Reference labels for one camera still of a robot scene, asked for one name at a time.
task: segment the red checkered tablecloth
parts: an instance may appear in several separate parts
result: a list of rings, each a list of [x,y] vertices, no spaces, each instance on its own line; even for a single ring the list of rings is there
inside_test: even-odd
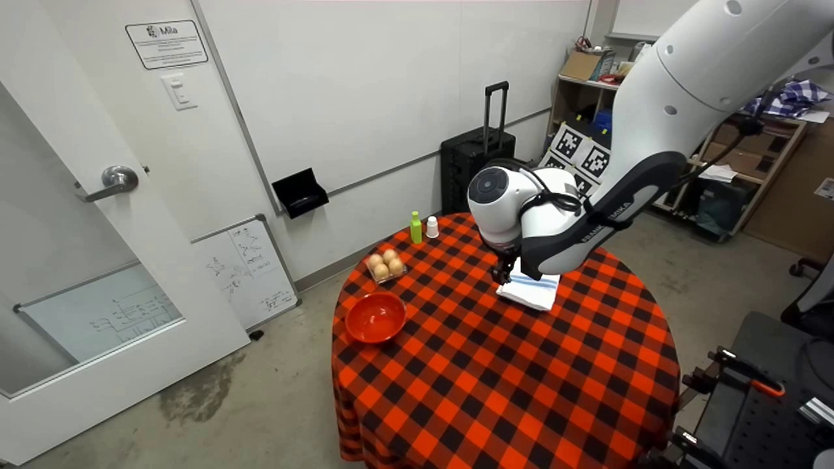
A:
[[[662,445],[677,410],[677,358],[662,310],[613,254],[564,277],[551,312],[495,294],[495,256],[469,215],[441,216],[441,241],[379,245],[409,271],[379,288],[346,277],[333,315],[341,457],[367,468],[632,468]],[[405,332],[349,341],[341,318],[362,294],[395,293]]]

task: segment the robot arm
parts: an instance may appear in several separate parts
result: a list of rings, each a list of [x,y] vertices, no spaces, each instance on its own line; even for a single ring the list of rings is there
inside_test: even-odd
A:
[[[832,0],[699,0],[619,88],[613,161],[591,198],[580,210],[551,204],[574,195],[567,169],[488,167],[469,183],[483,237],[497,254],[522,256],[529,277],[577,269],[681,186],[694,148],[744,103],[788,73],[832,65],[832,30]],[[533,204],[543,191],[560,198]]]

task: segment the suitcase handle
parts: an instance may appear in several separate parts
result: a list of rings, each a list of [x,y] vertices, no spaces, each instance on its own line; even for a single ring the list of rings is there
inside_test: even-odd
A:
[[[497,84],[491,84],[486,88],[486,100],[488,100],[488,108],[486,108],[486,127],[483,127],[483,142],[486,142],[486,156],[491,156],[491,105],[494,105],[494,94],[501,92],[501,133],[507,127],[507,94],[512,92],[512,84],[507,81],[497,81]]]

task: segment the red plate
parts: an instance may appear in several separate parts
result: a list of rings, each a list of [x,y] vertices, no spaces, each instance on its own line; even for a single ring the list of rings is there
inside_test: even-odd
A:
[[[362,344],[384,344],[406,324],[406,307],[395,294],[367,294],[344,318],[346,336]]]

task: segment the white door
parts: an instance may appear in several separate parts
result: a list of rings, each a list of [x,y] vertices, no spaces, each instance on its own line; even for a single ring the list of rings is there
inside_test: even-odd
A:
[[[83,200],[110,167],[137,191]],[[49,19],[4,0],[0,461],[23,465],[243,344]]]

